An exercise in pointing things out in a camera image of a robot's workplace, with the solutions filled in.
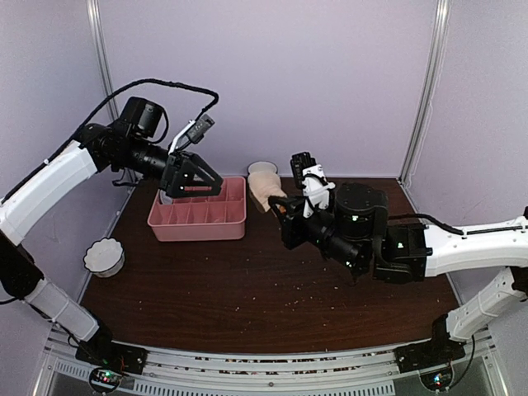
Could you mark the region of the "beige striped ribbed sock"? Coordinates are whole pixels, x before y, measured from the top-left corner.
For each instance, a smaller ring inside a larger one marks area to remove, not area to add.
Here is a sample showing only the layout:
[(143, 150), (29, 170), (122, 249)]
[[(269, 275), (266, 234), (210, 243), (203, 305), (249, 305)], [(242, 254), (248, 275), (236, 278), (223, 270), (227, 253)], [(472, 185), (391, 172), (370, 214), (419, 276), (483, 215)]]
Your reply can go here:
[(268, 199), (272, 196), (286, 197), (281, 188), (281, 179), (274, 172), (261, 171), (248, 175), (247, 183), (253, 203), (261, 213), (270, 210)]

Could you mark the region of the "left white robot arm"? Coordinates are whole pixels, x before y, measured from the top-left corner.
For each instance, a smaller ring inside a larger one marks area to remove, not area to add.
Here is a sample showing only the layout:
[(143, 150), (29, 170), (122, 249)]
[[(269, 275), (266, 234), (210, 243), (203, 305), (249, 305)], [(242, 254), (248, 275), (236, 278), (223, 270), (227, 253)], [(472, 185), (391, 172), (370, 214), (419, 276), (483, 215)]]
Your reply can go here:
[(168, 148), (154, 139), (167, 112), (158, 104), (131, 97), (109, 125), (88, 124), (56, 158), (44, 163), (18, 190), (1, 201), (1, 285), (62, 327), (101, 366), (118, 360), (111, 331), (96, 316), (48, 280), (21, 245), (29, 231), (78, 185), (110, 168), (129, 169), (158, 181), (170, 198), (217, 196), (222, 177), (203, 158), (187, 151), (214, 125), (202, 111)]

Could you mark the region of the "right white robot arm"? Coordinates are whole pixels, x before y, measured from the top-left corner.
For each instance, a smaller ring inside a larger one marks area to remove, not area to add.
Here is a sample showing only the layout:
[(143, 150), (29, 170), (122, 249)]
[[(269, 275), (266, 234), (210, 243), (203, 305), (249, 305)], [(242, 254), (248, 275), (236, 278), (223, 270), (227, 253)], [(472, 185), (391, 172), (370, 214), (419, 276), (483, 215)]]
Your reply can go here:
[(380, 190), (358, 183), (332, 183), (301, 196), (270, 196), (284, 245), (313, 244), (326, 259), (354, 277), (405, 284), (452, 271), (500, 267), (470, 301), (440, 316), (431, 340), (412, 345), (434, 365), (515, 302), (527, 298), (527, 218), (455, 228), (427, 214), (389, 215)]

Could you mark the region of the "pink divided organizer tray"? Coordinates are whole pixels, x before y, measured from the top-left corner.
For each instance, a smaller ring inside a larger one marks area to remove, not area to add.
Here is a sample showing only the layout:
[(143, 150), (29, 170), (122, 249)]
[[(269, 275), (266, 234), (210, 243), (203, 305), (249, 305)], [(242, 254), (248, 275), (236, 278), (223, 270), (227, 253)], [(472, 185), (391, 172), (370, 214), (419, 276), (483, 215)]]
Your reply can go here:
[(239, 240), (246, 233), (247, 183), (244, 177), (226, 177), (217, 196), (154, 198), (147, 224), (160, 242)]

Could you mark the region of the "black and white bowl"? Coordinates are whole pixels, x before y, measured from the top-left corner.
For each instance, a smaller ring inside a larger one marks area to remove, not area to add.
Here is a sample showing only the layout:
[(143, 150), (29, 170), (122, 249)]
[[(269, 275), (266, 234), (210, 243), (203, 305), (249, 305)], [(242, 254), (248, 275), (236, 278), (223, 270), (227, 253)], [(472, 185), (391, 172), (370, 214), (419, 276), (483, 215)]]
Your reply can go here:
[(277, 173), (278, 168), (274, 163), (268, 162), (268, 161), (257, 161), (254, 163), (251, 163), (247, 167), (247, 172), (249, 175), (257, 172), (271, 172), (271, 173)]

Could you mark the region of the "white fluted bowl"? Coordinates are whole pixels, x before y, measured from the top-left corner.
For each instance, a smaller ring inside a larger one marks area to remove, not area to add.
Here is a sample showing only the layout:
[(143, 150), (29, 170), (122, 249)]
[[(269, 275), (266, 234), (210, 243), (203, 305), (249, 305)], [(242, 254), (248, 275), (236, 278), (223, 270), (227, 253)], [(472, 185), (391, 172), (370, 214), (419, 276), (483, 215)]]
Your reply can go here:
[(86, 251), (84, 267), (99, 278), (116, 275), (125, 264), (125, 250), (122, 244), (113, 238), (103, 238), (95, 242)]

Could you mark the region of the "left round control board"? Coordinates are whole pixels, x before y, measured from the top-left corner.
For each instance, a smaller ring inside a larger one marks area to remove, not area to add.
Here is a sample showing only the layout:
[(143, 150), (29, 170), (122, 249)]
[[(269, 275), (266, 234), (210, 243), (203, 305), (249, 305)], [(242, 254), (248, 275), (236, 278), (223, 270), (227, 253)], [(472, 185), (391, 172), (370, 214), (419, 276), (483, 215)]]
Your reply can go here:
[(120, 386), (123, 375), (103, 367), (94, 368), (89, 376), (88, 383), (98, 393), (110, 393)]

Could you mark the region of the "round control board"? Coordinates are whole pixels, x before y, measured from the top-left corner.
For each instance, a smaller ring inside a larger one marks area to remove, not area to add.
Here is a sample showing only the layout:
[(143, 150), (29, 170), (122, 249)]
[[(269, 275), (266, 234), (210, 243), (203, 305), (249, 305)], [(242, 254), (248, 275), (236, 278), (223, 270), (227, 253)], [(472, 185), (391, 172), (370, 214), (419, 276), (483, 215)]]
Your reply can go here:
[(98, 393), (110, 393), (120, 386), (123, 375), (103, 367), (94, 368), (89, 376), (88, 383)]
[(422, 386), (429, 391), (440, 393), (446, 391), (454, 382), (454, 371), (449, 368), (423, 371), (420, 373)]

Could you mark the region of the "right round control board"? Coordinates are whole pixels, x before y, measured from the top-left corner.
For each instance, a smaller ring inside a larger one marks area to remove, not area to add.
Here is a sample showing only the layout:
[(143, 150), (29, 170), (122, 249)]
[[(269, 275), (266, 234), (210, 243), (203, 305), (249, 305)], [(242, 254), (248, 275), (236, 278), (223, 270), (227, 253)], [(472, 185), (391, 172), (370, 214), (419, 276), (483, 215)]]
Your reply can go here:
[(449, 368), (423, 371), (420, 373), (422, 386), (429, 391), (440, 393), (446, 391), (454, 382), (454, 371)]

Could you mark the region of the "aluminium front rail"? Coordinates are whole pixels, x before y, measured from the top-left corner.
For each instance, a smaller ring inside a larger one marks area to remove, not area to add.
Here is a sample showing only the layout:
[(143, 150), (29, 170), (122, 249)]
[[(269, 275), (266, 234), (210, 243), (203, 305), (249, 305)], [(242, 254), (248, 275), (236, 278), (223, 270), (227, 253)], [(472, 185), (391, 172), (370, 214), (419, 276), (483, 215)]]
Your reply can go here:
[(465, 357), (402, 372), (395, 345), (299, 354), (233, 354), (146, 347), (143, 370), (129, 373), (112, 395), (435, 395), (443, 374), (448, 395), (509, 395), (488, 330), (465, 346)]

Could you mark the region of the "left aluminium frame post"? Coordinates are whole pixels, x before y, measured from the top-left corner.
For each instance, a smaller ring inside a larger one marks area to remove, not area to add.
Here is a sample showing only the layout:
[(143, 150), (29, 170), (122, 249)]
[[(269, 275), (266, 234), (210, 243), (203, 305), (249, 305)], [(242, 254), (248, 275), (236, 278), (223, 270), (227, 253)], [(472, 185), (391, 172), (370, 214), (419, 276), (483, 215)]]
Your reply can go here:
[(92, 42), (97, 58), (97, 65), (101, 79), (101, 85), (105, 96), (113, 93), (111, 71), (106, 53), (104, 32), (101, 23), (100, 4), (97, 0), (87, 0), (87, 18), (90, 27)]

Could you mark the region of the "aluminium frame post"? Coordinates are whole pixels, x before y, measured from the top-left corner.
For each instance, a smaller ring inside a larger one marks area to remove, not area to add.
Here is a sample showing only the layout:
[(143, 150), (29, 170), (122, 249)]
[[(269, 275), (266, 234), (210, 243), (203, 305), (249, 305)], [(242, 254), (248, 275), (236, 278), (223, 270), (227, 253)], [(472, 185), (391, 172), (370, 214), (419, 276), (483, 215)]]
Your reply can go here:
[(436, 2), (436, 14), (432, 27), (425, 77), (408, 150), (399, 175), (399, 182), (405, 189), (409, 189), (412, 185), (412, 177), (417, 169), (432, 113), (432, 99), (436, 85), (440, 79), (441, 66), (446, 51), (446, 37), (449, 30), (451, 3), (452, 1), (448, 0)]
[(87, 18), (90, 27), (92, 42), (97, 58), (97, 65), (101, 79), (101, 85), (105, 96), (113, 93), (111, 71), (106, 53), (104, 32), (101, 23), (100, 4), (97, 0), (87, 0)]

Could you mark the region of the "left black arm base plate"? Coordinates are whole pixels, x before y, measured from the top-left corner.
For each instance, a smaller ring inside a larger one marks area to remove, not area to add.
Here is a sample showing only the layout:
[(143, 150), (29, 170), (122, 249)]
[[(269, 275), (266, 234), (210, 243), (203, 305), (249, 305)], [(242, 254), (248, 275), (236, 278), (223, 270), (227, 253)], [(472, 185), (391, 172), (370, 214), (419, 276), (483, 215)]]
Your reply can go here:
[(79, 361), (118, 373), (141, 375), (147, 360), (146, 349), (119, 342), (80, 342), (75, 353)]

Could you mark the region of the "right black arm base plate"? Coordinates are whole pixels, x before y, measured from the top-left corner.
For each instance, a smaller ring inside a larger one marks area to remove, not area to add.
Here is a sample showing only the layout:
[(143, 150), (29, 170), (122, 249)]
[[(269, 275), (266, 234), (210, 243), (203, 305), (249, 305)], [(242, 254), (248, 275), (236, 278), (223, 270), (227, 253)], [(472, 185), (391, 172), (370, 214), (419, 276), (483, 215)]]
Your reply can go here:
[(412, 343), (394, 350), (400, 373), (424, 370), (465, 357), (464, 343), (433, 341)]

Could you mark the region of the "right aluminium frame post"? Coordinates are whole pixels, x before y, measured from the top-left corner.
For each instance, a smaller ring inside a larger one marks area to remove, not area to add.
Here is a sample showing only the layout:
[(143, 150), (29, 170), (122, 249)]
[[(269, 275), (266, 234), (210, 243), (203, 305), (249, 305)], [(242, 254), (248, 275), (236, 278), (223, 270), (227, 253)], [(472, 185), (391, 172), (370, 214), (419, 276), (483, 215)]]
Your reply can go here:
[(399, 175), (399, 182), (405, 189), (409, 189), (412, 185), (412, 177), (417, 169), (432, 113), (432, 99), (436, 85), (440, 79), (441, 66), (446, 51), (446, 37), (449, 30), (451, 3), (452, 1), (448, 0), (436, 2), (436, 14), (432, 27), (425, 77), (408, 150)]

